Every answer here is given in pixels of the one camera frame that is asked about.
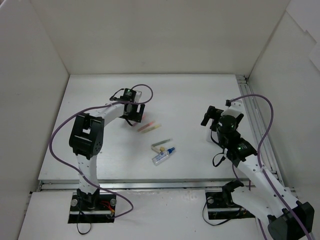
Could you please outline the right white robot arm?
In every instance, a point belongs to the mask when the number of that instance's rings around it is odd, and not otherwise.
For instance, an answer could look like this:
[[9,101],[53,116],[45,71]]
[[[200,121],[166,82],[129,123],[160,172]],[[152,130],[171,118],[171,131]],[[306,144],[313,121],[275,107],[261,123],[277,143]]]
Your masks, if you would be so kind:
[[274,240],[311,239],[315,210],[302,203],[266,168],[257,150],[237,131],[244,114],[230,106],[226,110],[209,106],[201,122],[211,122],[210,131],[222,149],[222,160],[229,160],[255,186],[253,193],[240,180],[222,187],[221,200],[227,206],[239,205],[254,215]]

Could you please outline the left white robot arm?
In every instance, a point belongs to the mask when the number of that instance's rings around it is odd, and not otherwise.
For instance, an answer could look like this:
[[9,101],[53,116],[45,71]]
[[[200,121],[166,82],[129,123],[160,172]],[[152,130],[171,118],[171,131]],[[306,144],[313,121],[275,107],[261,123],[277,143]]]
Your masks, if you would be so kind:
[[106,108],[97,109],[94,113],[80,113],[76,116],[69,146],[76,156],[79,174],[78,197],[89,210],[100,204],[99,181],[97,177],[97,156],[100,153],[104,129],[117,118],[133,122],[141,122],[145,105],[139,105],[142,92],[132,88],[124,88],[119,98],[111,97]]

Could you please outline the brown orange highlighter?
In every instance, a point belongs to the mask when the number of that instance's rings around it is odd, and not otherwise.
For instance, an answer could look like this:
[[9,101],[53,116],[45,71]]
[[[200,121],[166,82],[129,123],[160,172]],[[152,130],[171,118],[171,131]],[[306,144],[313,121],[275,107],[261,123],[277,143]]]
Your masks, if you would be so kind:
[[142,127],[140,127],[140,128],[137,130],[137,132],[141,132],[141,131],[145,130],[146,128],[152,126],[154,123],[155,123],[155,121],[151,121],[151,122],[143,125]]

